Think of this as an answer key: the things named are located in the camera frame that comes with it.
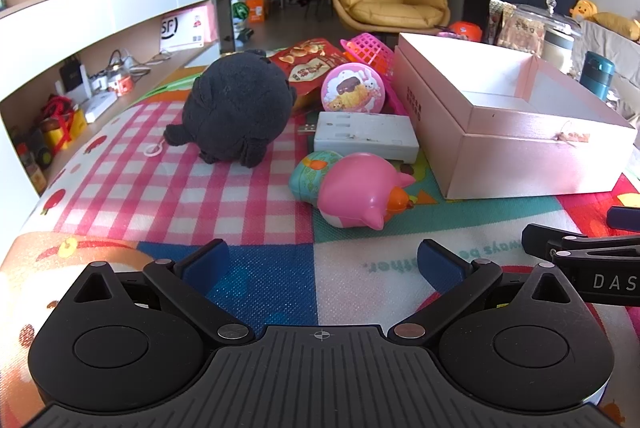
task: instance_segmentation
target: snack package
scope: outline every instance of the snack package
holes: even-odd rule
[[[297,43],[270,59],[283,69],[289,83],[298,92],[294,113],[319,105],[320,88],[327,74],[336,66],[349,62],[339,48],[322,38]]]
[[[542,55],[545,45],[545,26],[518,14],[511,16],[504,24],[498,37],[498,46],[528,52],[535,56]]]

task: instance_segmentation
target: yellow gift box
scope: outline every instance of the yellow gift box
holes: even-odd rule
[[[66,150],[69,143],[84,131],[86,128],[84,112],[78,109],[73,114],[65,115],[64,126],[63,128],[60,125],[60,120],[57,118],[45,119],[40,123],[44,141],[54,155],[60,150]]]

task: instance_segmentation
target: white keyring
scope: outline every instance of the white keyring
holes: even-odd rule
[[[164,139],[161,139],[158,144],[151,144],[147,146],[143,152],[145,157],[158,157],[162,153],[162,145],[164,145]]]

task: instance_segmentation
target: pink box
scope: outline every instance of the pink box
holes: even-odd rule
[[[394,72],[447,199],[610,191],[630,157],[635,128],[530,54],[401,34]]]
[[[160,23],[160,50],[203,48],[218,39],[217,28],[211,1],[165,14]]]

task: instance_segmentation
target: red apple print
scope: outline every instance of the red apple print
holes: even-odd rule
[[[94,142],[92,142],[91,144],[89,144],[89,146],[87,146],[86,150],[84,151],[84,154],[91,153],[94,150],[94,148],[97,148],[102,143],[104,143],[106,140],[107,140],[107,136],[106,135],[102,135],[102,136],[98,137]]]
[[[46,215],[47,211],[49,211],[52,207],[56,207],[60,201],[64,198],[66,191],[64,189],[59,189],[53,195],[49,197],[49,200],[44,203],[42,207],[41,215]]]
[[[64,168],[58,175],[56,175],[56,178],[53,179],[53,181],[51,182],[51,186],[53,186],[58,181],[58,179],[62,176],[62,173],[64,172],[66,172],[66,168]]]

